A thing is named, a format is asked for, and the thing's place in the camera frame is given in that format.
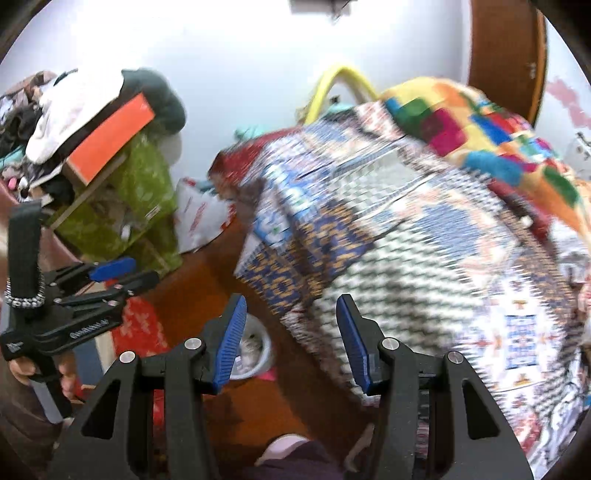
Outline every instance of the yellow hose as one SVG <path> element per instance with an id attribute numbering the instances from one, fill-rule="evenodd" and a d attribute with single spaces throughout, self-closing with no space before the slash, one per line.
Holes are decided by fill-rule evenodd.
<path id="1" fill-rule="evenodd" d="M 316 92 L 310 101 L 304 125 L 310 125 L 312 122 L 318 120 L 322 112 L 324 100 L 338 76 L 342 76 L 347 85 L 353 90 L 359 90 L 359 87 L 363 87 L 371 100 L 378 100 L 378 94 L 368 82 L 367 78 L 365 78 L 359 71 L 347 65 L 335 65 L 327 70 L 320 79 L 318 87 L 316 87 Z"/>

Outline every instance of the metal screw head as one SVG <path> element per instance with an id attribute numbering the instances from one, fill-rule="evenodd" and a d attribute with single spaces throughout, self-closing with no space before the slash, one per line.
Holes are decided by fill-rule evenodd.
<path id="1" fill-rule="evenodd" d="M 400 343 L 395 338 L 385 338 L 382 340 L 382 346 L 388 350 L 396 350 L 400 346 Z"/>
<path id="2" fill-rule="evenodd" d="M 128 364 L 130 362 L 133 362 L 135 359 L 135 353 L 133 353 L 130 350 L 127 350 L 126 352 L 123 352 L 121 355 L 119 355 L 119 361 L 122 364 Z"/>
<path id="3" fill-rule="evenodd" d="M 201 340 L 199 338 L 190 338 L 185 340 L 185 348 L 188 350 L 197 350 L 201 346 Z"/>
<path id="4" fill-rule="evenodd" d="M 461 364 L 464 361 L 464 356 L 460 352 L 456 352 L 455 350 L 453 352 L 449 352 L 447 354 L 447 357 L 449 358 L 449 361 L 453 364 Z"/>

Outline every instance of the wooden door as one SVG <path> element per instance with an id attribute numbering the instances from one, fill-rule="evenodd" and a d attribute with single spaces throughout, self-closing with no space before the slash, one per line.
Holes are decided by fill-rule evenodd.
<path id="1" fill-rule="evenodd" d="M 545 70 L 544 17 L 530 0 L 472 0 L 469 85 L 533 124 Z"/>

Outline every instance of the dark green cloth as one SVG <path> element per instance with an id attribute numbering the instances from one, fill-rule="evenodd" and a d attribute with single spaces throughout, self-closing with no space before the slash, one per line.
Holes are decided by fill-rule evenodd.
<path id="1" fill-rule="evenodd" d="M 121 70 L 121 97 L 132 98 L 142 92 L 155 113 L 151 127 L 158 127 L 168 135 L 180 132 L 187 121 L 183 104 L 171 90 L 166 79 L 155 70 Z"/>

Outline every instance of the colorful clothing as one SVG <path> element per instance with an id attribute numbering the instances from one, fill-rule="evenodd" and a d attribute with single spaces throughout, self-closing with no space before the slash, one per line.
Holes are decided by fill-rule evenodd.
<path id="1" fill-rule="evenodd" d="M 471 87 L 420 77 L 382 94 L 396 123 L 460 168 L 488 173 L 574 229 L 591 247 L 589 215 L 556 153 L 519 115 Z"/>

